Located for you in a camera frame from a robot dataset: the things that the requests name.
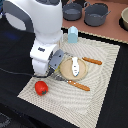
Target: black tablecloth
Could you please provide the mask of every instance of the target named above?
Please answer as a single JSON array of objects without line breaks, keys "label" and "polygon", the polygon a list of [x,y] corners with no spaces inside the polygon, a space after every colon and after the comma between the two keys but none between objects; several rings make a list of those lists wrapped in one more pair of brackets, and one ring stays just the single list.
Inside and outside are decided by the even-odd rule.
[{"label": "black tablecloth", "polygon": [[[128,44],[80,33],[79,36],[120,45],[96,128],[128,128]],[[33,33],[18,31],[2,18],[0,20],[0,68],[34,74],[30,58],[34,39]],[[0,70],[0,103],[50,127],[75,128],[73,124],[17,97],[30,79],[30,76],[13,75]]]}]

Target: toy fruit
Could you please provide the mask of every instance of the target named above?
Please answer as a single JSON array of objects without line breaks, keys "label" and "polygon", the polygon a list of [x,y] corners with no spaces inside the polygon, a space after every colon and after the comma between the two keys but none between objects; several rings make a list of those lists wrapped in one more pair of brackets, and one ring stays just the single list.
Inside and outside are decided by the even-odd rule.
[{"label": "toy fruit", "polygon": [[38,81],[35,83],[35,90],[38,95],[42,96],[48,92],[48,86],[44,81]]}]

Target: cable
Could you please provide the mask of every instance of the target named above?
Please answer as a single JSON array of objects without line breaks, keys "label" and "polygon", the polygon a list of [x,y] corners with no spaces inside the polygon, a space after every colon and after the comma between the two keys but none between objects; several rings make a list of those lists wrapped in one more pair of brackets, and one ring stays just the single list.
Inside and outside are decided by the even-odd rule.
[{"label": "cable", "polygon": [[10,74],[13,74],[13,75],[27,75],[27,76],[32,76],[32,77],[36,77],[36,78],[47,78],[48,76],[50,76],[50,75],[55,71],[52,67],[50,67],[47,76],[37,76],[37,75],[28,74],[28,73],[10,72],[10,71],[4,70],[4,69],[2,69],[2,68],[0,68],[0,70],[2,70],[2,71],[4,71],[4,72],[7,72],[7,73],[10,73]]}]

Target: pot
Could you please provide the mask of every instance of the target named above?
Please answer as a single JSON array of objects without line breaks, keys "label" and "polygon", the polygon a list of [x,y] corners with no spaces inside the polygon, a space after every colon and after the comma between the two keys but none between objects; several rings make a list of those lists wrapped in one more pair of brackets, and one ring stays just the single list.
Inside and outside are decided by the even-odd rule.
[{"label": "pot", "polygon": [[68,21],[75,21],[82,16],[82,6],[72,1],[63,6],[63,18]]},{"label": "pot", "polygon": [[111,12],[108,12],[107,5],[102,3],[91,5],[89,2],[85,2],[84,7],[87,3],[89,6],[85,8],[84,22],[90,26],[100,26],[104,24],[106,16]]},{"label": "pot", "polygon": [[122,13],[121,17],[123,19],[124,27],[128,30],[128,8],[125,8]]}]

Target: table surface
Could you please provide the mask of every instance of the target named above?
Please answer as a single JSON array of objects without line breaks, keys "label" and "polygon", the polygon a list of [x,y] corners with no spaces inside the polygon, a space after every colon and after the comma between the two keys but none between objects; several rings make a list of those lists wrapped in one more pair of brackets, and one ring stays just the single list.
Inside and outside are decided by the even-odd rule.
[{"label": "table surface", "polygon": [[[96,128],[128,128],[128,45],[81,33],[79,36],[120,46]],[[0,20],[0,68],[34,74],[29,56],[34,39],[33,33],[18,31],[2,18]],[[30,76],[13,75],[0,70],[0,103],[50,127],[75,128],[73,124],[17,97],[30,79]]]}]

